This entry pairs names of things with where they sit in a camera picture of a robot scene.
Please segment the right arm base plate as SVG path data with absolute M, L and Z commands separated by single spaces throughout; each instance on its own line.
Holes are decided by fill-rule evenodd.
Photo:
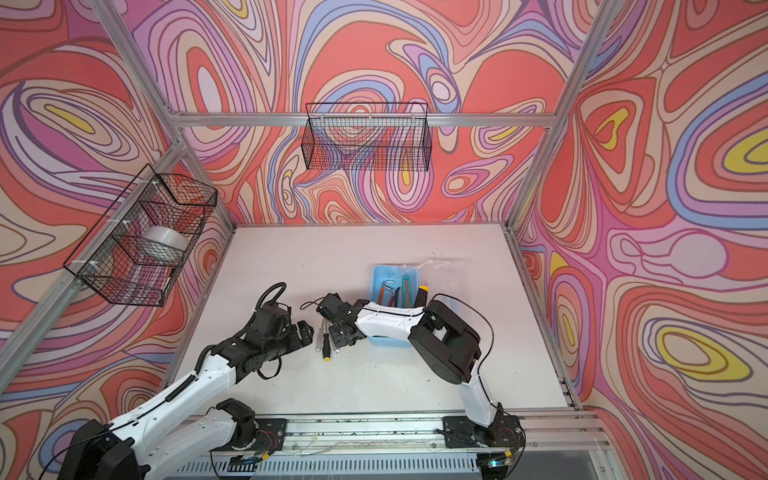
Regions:
M 465 416 L 445 416 L 442 426 L 435 429 L 449 449 L 505 448 L 516 451 L 526 444 L 526 435 L 519 418 L 502 415 L 489 427 L 482 427 Z

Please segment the clear handled tester screwdriver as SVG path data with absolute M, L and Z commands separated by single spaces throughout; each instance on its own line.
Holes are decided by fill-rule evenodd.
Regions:
M 335 342 L 330 333 L 328 333 L 325 336 L 323 350 L 324 350 L 324 355 L 326 356 L 327 359 L 329 359 L 332 355 L 336 355 L 340 352 L 340 350 L 336 347 Z

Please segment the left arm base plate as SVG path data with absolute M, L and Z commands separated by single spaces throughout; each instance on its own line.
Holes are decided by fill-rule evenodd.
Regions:
M 269 417 L 240 421 L 232 438 L 213 448 L 214 452 L 274 453 L 283 449 L 288 426 L 286 418 Z

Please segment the teal utility knife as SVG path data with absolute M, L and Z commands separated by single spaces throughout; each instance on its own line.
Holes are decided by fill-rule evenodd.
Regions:
M 410 275 L 403 275 L 401 280 L 401 293 L 402 293 L 402 307 L 411 308 L 413 306 L 412 300 L 412 281 Z

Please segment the yellow black utility knife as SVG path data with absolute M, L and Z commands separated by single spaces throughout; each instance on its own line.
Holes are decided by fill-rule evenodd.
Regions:
M 424 285 L 420 286 L 417 291 L 416 299 L 414 301 L 414 306 L 416 308 L 425 307 L 427 305 L 428 295 L 429 295 L 428 287 Z

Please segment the black yellow screwdriver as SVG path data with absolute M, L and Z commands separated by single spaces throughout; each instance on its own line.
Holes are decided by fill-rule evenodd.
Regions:
M 323 329 L 322 329 L 322 343 L 321 343 L 321 353 L 324 361 L 329 361 L 331 359 L 331 337 L 330 337 L 330 331 L 329 331 L 329 322 L 325 320 L 323 322 Z

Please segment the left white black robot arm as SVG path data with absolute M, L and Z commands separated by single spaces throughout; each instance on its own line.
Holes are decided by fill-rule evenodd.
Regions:
M 314 330 L 293 322 L 289 307 L 256 309 L 235 335 L 203 349 L 181 380 L 106 423 L 86 422 L 60 452 L 60 479 L 163 479 L 198 456 L 223 447 L 256 448 L 264 433 L 255 412 L 229 398 L 192 424 L 186 419 L 264 364 L 309 346 Z

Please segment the blue plastic tool box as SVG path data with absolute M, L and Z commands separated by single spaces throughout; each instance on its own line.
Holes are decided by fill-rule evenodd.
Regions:
M 413 265 L 376 265 L 372 271 L 369 300 L 385 307 L 410 309 L 421 285 Z

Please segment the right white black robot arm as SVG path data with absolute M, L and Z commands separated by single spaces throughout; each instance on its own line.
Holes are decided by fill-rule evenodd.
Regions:
M 335 346 L 374 338 L 407 342 L 433 373 L 459 387 L 469 421 L 488 429 L 501 416 L 501 406 L 492 400 L 480 375 L 481 337 L 445 303 L 432 299 L 403 308 L 361 299 L 350 304 L 329 293 L 316 311 L 328 322 Z

